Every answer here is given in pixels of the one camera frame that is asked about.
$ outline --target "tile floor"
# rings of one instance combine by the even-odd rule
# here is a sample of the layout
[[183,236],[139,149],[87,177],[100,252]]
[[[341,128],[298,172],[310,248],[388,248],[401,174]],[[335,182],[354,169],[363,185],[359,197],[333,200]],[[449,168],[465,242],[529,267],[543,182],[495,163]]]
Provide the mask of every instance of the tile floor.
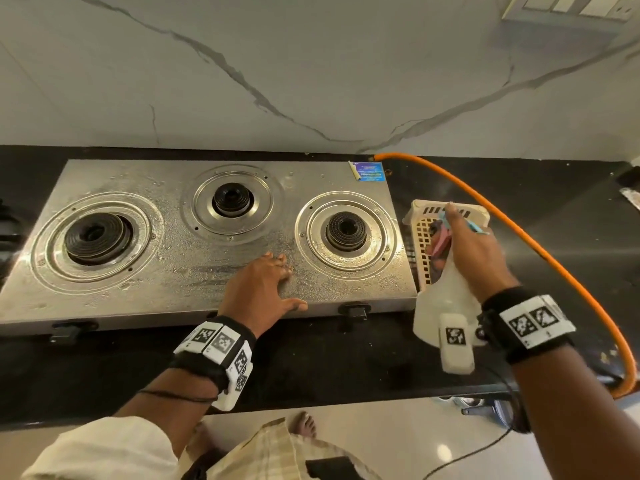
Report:
[[[488,419],[462,416],[452,404],[430,398],[323,406],[308,411],[316,418],[321,439],[351,451],[384,479],[420,480],[432,468],[490,443],[504,431]],[[208,417],[207,425],[217,443],[230,449],[267,421],[293,418],[297,412],[228,414]],[[640,404],[627,412],[640,422]],[[0,433],[2,478],[17,480],[38,453],[68,429]],[[180,464],[188,466],[185,458]],[[533,436],[511,433],[491,449],[447,467],[436,478],[544,480],[549,475]]]

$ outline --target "person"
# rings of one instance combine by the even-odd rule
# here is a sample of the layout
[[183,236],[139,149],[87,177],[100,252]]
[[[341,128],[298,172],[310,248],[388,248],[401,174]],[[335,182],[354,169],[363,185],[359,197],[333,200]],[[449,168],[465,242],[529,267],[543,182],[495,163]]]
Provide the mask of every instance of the person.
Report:
[[[451,204],[446,217],[455,264],[483,309],[500,300],[512,306],[532,296],[509,272],[490,233],[473,233]],[[228,282],[219,314],[259,339],[287,311],[307,307],[301,299],[278,296],[279,282],[291,274],[284,255],[267,253],[252,261]],[[514,349],[507,359],[554,480],[640,477],[640,428],[620,411],[565,335],[528,352]],[[206,441],[198,426],[209,403],[188,400],[217,397],[212,380],[170,367],[146,390],[163,395],[137,394],[113,417],[60,435],[22,478],[172,478],[194,430],[188,451],[198,459],[184,478],[378,478],[353,455],[316,439],[315,424],[306,414],[291,431],[283,420],[274,421],[224,453]],[[446,477],[446,470],[441,475]]]

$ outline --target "bare foot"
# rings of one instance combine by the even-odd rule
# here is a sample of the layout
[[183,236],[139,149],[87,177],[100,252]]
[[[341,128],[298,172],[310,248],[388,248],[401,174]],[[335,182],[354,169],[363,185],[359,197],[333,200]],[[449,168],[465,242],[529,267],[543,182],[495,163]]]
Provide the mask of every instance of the bare foot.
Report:
[[316,422],[308,412],[302,411],[293,423],[291,432],[294,435],[305,436],[307,438],[315,438],[317,435]]
[[195,428],[193,428],[193,436],[189,440],[189,444],[187,444],[187,454],[191,461],[196,461],[204,455],[204,453],[213,450],[215,448],[215,444],[213,443],[213,439],[209,435],[209,431],[207,427],[199,422]]

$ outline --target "person's right arm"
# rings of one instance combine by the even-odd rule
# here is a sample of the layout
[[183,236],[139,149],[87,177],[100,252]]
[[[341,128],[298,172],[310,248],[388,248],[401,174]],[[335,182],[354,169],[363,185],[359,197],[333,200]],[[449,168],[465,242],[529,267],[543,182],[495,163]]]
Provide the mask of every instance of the person's right arm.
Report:
[[[473,233],[452,207],[447,220],[456,267],[480,303],[519,285],[494,236]],[[640,477],[640,428],[572,346],[524,359],[513,375],[554,480]]]

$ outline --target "black thread bracelet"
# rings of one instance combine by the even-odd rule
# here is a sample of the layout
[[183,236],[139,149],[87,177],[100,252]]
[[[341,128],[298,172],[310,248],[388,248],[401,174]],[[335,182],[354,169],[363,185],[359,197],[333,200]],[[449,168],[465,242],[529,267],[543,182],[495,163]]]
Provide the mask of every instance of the black thread bracelet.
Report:
[[165,399],[178,399],[179,401],[187,401],[189,403],[198,403],[198,404],[211,404],[213,401],[217,400],[217,397],[189,397],[187,395],[180,395],[174,392],[169,391],[156,391],[149,389],[140,389],[137,394],[150,394],[156,395],[158,397],[164,397]]

